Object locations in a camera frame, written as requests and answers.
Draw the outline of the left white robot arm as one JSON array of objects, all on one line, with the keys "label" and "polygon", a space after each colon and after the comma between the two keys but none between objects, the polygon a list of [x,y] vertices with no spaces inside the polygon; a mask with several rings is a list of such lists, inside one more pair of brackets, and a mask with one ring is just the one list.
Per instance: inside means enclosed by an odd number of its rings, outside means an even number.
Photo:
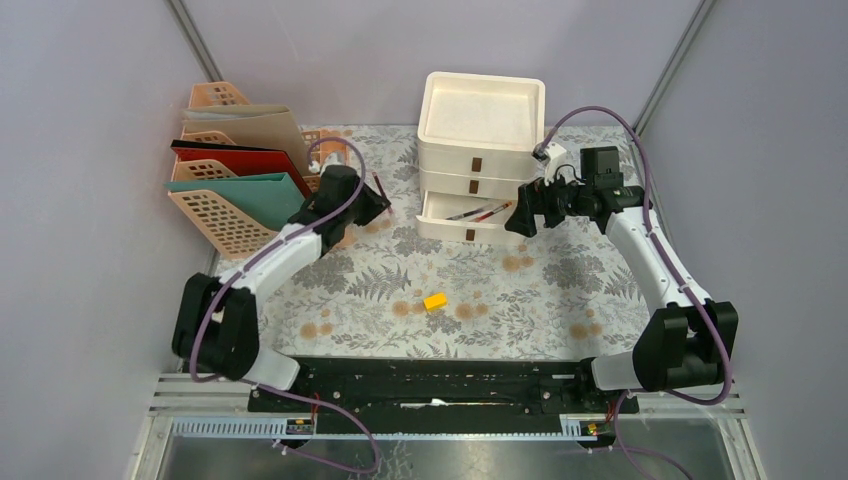
[{"label": "left white robot arm", "polygon": [[268,243],[221,277],[191,276],[183,289],[171,341],[195,382],[220,378],[272,390],[288,411],[309,401],[310,385],[293,358],[260,344],[258,319],[270,296],[332,250],[351,224],[365,226],[391,203],[366,183],[361,152],[356,167],[326,160],[320,184]]}]

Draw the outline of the beige notebook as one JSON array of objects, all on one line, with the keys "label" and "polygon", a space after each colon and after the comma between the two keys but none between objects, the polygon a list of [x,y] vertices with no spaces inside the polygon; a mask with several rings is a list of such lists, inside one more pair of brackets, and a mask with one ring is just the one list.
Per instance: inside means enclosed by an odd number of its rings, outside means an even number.
[{"label": "beige notebook", "polygon": [[236,145],[285,151],[301,174],[310,157],[294,114],[285,105],[218,105],[182,111],[186,133],[219,131]]}]

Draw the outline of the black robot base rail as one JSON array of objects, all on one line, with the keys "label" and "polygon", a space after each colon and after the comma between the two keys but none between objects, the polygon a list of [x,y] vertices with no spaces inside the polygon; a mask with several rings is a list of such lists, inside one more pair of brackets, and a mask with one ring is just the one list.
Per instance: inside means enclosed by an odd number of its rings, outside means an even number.
[{"label": "black robot base rail", "polygon": [[603,422],[619,396],[585,361],[299,357],[292,398],[260,390],[251,413],[291,414],[289,432],[553,434],[561,416]]}]

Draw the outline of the orange clear pen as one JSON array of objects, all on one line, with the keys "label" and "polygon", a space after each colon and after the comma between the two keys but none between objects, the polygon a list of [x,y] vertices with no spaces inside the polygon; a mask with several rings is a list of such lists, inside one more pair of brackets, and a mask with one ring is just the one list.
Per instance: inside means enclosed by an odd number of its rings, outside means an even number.
[{"label": "orange clear pen", "polygon": [[502,211],[508,209],[511,205],[512,205],[512,202],[503,203],[503,204],[483,213],[482,215],[474,218],[472,221],[475,222],[475,223],[483,222],[484,220],[487,220],[488,218],[490,218],[494,215],[497,215],[497,214],[501,213]]}]

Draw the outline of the red capped marker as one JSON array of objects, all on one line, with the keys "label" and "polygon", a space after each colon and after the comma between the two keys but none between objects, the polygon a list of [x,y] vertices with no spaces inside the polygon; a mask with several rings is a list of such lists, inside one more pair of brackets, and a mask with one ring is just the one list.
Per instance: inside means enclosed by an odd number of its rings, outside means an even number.
[{"label": "red capped marker", "polygon": [[386,210],[387,210],[388,214],[389,214],[389,215],[393,215],[393,214],[394,214],[394,211],[393,211],[393,208],[392,208],[391,201],[390,201],[390,200],[389,200],[389,198],[388,198],[388,195],[387,195],[387,193],[386,193],[386,190],[384,189],[384,187],[383,187],[383,185],[382,185],[382,182],[381,182],[381,180],[380,180],[380,178],[379,178],[378,174],[377,174],[376,172],[372,172],[372,178],[373,178],[373,180],[374,180],[375,185],[376,185],[376,186],[377,186],[377,188],[378,188],[378,191],[379,191],[380,195],[381,195],[381,196],[382,196],[382,198],[383,198],[383,199],[387,202],[387,209],[386,209]]}]

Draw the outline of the white three-drawer cabinet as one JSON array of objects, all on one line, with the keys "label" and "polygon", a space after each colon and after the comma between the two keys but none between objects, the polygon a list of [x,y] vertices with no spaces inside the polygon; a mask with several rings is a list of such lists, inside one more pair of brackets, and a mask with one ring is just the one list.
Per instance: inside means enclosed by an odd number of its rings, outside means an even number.
[{"label": "white three-drawer cabinet", "polygon": [[538,79],[430,73],[417,129],[421,193],[515,199],[536,175],[545,94]]}]

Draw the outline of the blue pen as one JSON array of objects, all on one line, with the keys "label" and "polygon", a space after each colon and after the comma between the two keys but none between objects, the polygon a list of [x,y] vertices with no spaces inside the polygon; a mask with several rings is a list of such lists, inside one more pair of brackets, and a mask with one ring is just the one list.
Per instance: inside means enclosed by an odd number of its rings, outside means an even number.
[{"label": "blue pen", "polygon": [[480,214],[482,214],[483,212],[485,212],[486,210],[488,210],[488,209],[490,209],[490,208],[492,208],[490,205],[486,205],[486,206],[479,207],[479,208],[476,208],[476,209],[473,209],[473,210],[470,210],[470,211],[466,211],[466,212],[463,212],[463,213],[459,213],[459,214],[451,215],[451,216],[449,216],[449,217],[445,218],[445,220],[448,220],[448,221],[459,221],[459,220],[462,220],[462,219],[466,219],[466,218],[469,218],[469,217],[473,217],[473,216],[475,216],[475,215],[480,215]]}]

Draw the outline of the teal folder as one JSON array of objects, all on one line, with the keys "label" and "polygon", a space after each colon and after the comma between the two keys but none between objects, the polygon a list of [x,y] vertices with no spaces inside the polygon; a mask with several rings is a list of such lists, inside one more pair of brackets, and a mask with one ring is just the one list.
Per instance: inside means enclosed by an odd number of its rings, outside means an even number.
[{"label": "teal folder", "polygon": [[177,193],[194,190],[214,192],[273,231],[279,231],[299,210],[305,199],[287,173],[171,181],[165,184],[165,188]]}]

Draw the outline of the red ring binder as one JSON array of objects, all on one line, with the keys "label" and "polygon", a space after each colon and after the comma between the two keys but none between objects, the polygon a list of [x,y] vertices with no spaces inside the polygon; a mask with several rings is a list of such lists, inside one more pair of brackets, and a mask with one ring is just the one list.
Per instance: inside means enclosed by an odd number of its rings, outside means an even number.
[{"label": "red ring binder", "polygon": [[173,140],[176,170],[166,189],[175,191],[175,183],[199,180],[235,179],[265,174],[287,174],[304,197],[312,189],[283,150],[188,140]]}]

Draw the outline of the white bottom drawer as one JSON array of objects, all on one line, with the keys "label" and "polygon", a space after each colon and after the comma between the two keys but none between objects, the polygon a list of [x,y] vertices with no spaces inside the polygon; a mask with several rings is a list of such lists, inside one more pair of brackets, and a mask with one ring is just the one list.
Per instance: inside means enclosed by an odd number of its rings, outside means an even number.
[{"label": "white bottom drawer", "polygon": [[[472,220],[483,213],[503,204],[512,205],[483,222]],[[445,218],[490,205],[492,208],[480,215],[475,215],[459,221],[448,221]],[[420,237],[432,240],[465,242],[479,245],[510,245],[516,246],[524,242],[524,237],[506,231],[504,224],[515,209],[514,200],[488,199],[481,197],[459,196],[427,191],[423,197],[422,210],[416,216],[416,230]]]}]

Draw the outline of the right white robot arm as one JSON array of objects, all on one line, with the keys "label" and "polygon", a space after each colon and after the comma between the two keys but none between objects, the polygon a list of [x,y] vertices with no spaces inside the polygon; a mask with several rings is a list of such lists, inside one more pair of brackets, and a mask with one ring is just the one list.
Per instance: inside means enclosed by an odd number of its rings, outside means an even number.
[{"label": "right white robot arm", "polygon": [[589,219],[624,258],[650,313],[630,351],[588,360],[591,374],[573,386],[577,405],[597,412],[620,390],[679,394],[720,385],[727,392],[738,313],[731,303],[713,300],[683,266],[646,191],[625,185],[617,149],[581,150],[573,180],[562,172],[569,165],[564,147],[537,147],[533,156],[544,163],[544,174],[519,187],[506,230],[530,238],[538,217],[546,228],[568,217]]}]

